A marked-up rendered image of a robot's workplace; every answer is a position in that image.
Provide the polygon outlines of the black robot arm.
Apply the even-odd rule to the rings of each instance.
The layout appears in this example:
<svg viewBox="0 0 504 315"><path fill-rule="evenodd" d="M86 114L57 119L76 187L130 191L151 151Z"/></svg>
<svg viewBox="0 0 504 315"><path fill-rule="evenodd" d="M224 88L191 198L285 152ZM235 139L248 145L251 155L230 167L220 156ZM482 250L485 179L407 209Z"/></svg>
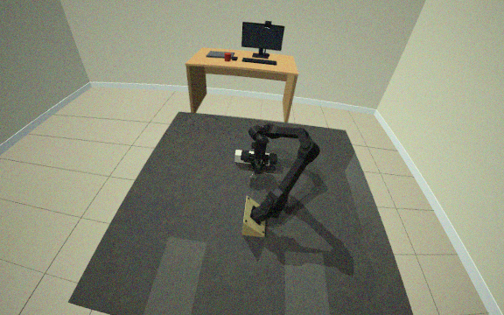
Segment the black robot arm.
<svg viewBox="0 0 504 315"><path fill-rule="evenodd" d="M260 206L252 206L250 218L258 225L261 221L278 218L281 211L287 202L288 193L295 185L298 178L302 174L305 167L316 159L319 154L319 147L314 143L310 135L305 129L292 127L279 127L273 123L267 123L263 126L253 126L249 128L248 133L255 141L252 142L251 148L265 149L269 140L279 137L298 138L300 142L297 150L297 158L294 165L290 168L288 174L284 178L281 185L276 189L271 189Z"/></svg>

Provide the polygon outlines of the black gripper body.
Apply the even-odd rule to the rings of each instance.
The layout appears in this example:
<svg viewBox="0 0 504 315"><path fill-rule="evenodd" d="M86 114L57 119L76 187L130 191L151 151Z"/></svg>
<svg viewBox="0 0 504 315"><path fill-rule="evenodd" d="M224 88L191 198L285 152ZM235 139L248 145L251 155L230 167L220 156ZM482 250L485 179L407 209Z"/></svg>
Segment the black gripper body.
<svg viewBox="0 0 504 315"><path fill-rule="evenodd" d="M270 153L269 155L265 154L266 148L265 149L257 149L255 146L255 152L254 154L249 154L249 150L243 150L241 152L241 160L243 161L254 161L255 158L257 159L263 159L263 162L268 162L270 164L275 165L277 163L277 154L272 154Z"/></svg>

